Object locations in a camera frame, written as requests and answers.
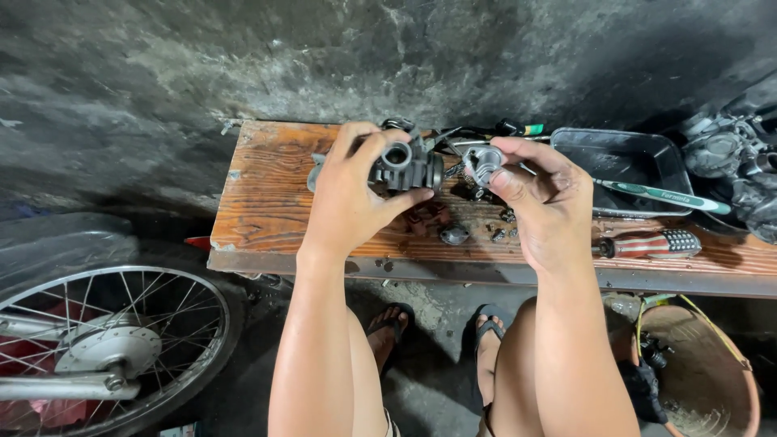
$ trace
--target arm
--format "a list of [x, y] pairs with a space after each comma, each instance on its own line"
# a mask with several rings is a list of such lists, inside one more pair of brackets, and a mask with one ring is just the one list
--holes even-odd
[[491, 191], [515, 210], [521, 251], [537, 272], [535, 390], [545, 435], [637, 437], [591, 259], [591, 177], [547, 145], [519, 138], [492, 144], [509, 163], [526, 162], [538, 174], [497, 171]]
[[[356, 152], [354, 142], [366, 139]], [[367, 186], [372, 163], [403, 131], [345, 124], [316, 181], [297, 277], [270, 391], [271, 437], [351, 436], [354, 381], [343, 286], [348, 254], [398, 214], [431, 198], [415, 190], [387, 201]]]

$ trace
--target green toothbrush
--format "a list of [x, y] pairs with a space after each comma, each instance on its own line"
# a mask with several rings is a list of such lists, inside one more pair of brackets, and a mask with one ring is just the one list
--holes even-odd
[[660, 188], [645, 187], [644, 185], [637, 184], [627, 184], [625, 182], [613, 182], [611, 180], [594, 179], [594, 182], [601, 185], [602, 187], [607, 187], [610, 190], [634, 194], [635, 196], [640, 196], [641, 198], [649, 198], [655, 201], [671, 203], [673, 205], [701, 209], [702, 211], [714, 212], [716, 214], [728, 214], [731, 212], [731, 207], [724, 203], [705, 198], [697, 198], [696, 196], [678, 193], [677, 191], [661, 190]]

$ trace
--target wheel hub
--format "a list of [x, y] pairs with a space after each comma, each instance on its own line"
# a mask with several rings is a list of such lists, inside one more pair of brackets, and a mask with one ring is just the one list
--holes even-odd
[[60, 342], [56, 373], [105, 372], [120, 365], [127, 379], [148, 370], [162, 351], [162, 340], [147, 317], [109, 314], [79, 324]]

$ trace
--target flip-flop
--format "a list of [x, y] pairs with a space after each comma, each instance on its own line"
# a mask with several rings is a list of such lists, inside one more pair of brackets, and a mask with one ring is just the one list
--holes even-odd
[[369, 336], [375, 331], [385, 327], [394, 328], [394, 346], [392, 347], [391, 352], [389, 352], [386, 362], [383, 364], [383, 369], [381, 370], [381, 379], [383, 379], [386, 372], [388, 372], [389, 369], [394, 365], [394, 361], [396, 360], [396, 357], [399, 355], [399, 349], [404, 343], [403, 340], [405, 335], [408, 334], [408, 331], [410, 331], [410, 328], [416, 325], [416, 312], [413, 311], [412, 306], [402, 302], [393, 302], [383, 307], [383, 310], [381, 310], [381, 312], [378, 314], [385, 313], [386, 310], [388, 310], [389, 308], [399, 308], [399, 314], [402, 314], [402, 313], [407, 314], [407, 326], [405, 327], [405, 330], [402, 330], [402, 326], [400, 325], [400, 322], [399, 322], [399, 314], [397, 314], [394, 317], [389, 317], [387, 319], [383, 319], [377, 322], [375, 325], [369, 327], [365, 331], [366, 335]]
[[[478, 386], [478, 347], [480, 346], [480, 340], [483, 338], [483, 335], [486, 335], [486, 332], [489, 330], [493, 330], [493, 332], [497, 335], [497, 337], [502, 340], [502, 337], [504, 337], [504, 331], [510, 327], [512, 323], [512, 316], [505, 311], [504, 309], [501, 309], [500, 307], [489, 303], [485, 305], [481, 305], [478, 307], [476, 313], [474, 316], [472, 316], [472, 319], [475, 321], [475, 326], [477, 326], [478, 323], [478, 317], [485, 314], [488, 316], [488, 320], [486, 320], [481, 327], [478, 328], [475, 335], [475, 377], [473, 378], [473, 384], [472, 384], [472, 397], [475, 398], [475, 402], [480, 407], [483, 405], [483, 395], [480, 394], [480, 387]], [[499, 317], [499, 320], [502, 320], [503, 327], [499, 327], [499, 324], [497, 322], [493, 321], [492, 317]]]

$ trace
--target wood grain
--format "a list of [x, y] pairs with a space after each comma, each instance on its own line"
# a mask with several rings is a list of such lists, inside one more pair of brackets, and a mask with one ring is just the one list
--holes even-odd
[[[240, 131], [235, 154], [224, 185], [224, 193], [211, 235], [214, 250], [240, 253], [293, 254], [305, 234], [313, 194], [306, 187], [313, 167], [310, 154], [326, 152], [338, 126], [247, 121]], [[454, 161], [449, 160], [446, 166]], [[499, 219], [503, 207], [471, 202], [450, 194], [455, 178], [446, 182], [440, 201], [451, 216], [464, 223], [472, 236], [461, 246], [442, 243], [436, 231], [414, 236], [397, 218], [374, 238], [352, 253], [356, 257], [424, 260], [488, 261], [525, 264], [518, 238], [505, 237], [492, 243], [486, 229], [514, 226]], [[684, 227], [682, 219], [618, 220], [595, 219], [591, 239], [627, 232]], [[598, 267], [696, 271], [709, 273], [777, 275], [777, 247], [753, 236], [743, 241], [690, 229], [702, 240], [704, 249], [696, 257], [680, 260], [597, 259]]]

